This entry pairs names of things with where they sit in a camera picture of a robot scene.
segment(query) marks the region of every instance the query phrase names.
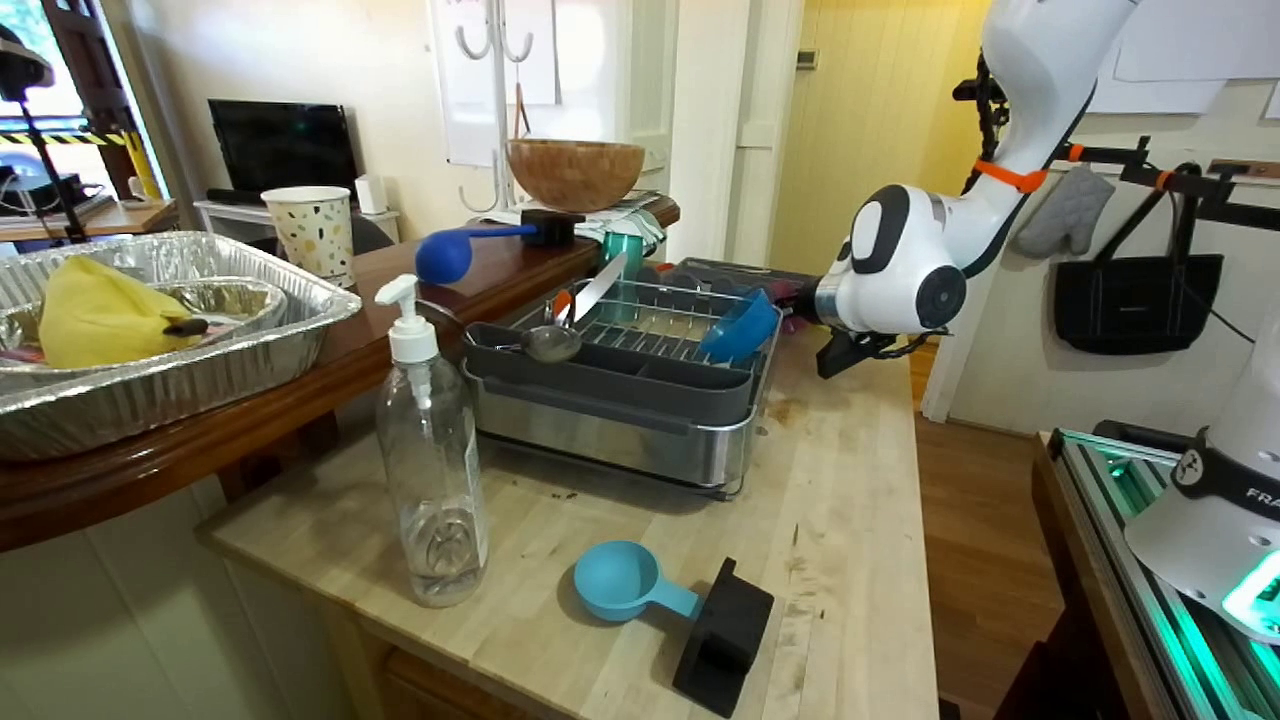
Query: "monitor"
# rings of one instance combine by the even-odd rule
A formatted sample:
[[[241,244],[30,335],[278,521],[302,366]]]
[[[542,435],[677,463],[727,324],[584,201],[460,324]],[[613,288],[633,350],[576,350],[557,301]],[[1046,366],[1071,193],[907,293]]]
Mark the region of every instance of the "monitor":
[[[340,102],[207,99],[232,193],[259,195],[278,182],[344,182],[360,174]]]

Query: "green light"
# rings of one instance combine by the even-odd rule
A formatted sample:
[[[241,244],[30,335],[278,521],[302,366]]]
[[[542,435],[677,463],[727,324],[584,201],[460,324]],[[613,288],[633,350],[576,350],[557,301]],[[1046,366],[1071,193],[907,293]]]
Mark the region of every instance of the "green light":
[[[1280,552],[1268,552],[1224,600],[1255,630],[1280,630]]]

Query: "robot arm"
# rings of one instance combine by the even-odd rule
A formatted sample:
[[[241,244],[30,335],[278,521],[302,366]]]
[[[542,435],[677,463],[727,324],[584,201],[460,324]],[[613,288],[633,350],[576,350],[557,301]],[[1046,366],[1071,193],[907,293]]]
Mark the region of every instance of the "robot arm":
[[[962,307],[962,278],[1001,251],[1004,227],[1092,99],[1100,65],[1134,0],[994,0],[982,65],[1010,125],[962,195],[879,189],[816,282],[832,329],[820,376],[879,356],[904,333],[941,333]]]

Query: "clear plastic bottle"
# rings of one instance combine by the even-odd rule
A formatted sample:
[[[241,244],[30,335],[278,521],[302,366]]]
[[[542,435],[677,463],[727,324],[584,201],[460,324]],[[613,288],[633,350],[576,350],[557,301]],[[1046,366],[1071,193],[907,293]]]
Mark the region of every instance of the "clear plastic bottle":
[[[400,302],[388,333],[397,366],[377,413],[397,535],[413,592],[457,603],[479,585],[487,554],[473,394],[415,312],[415,277],[383,282],[377,302]]]

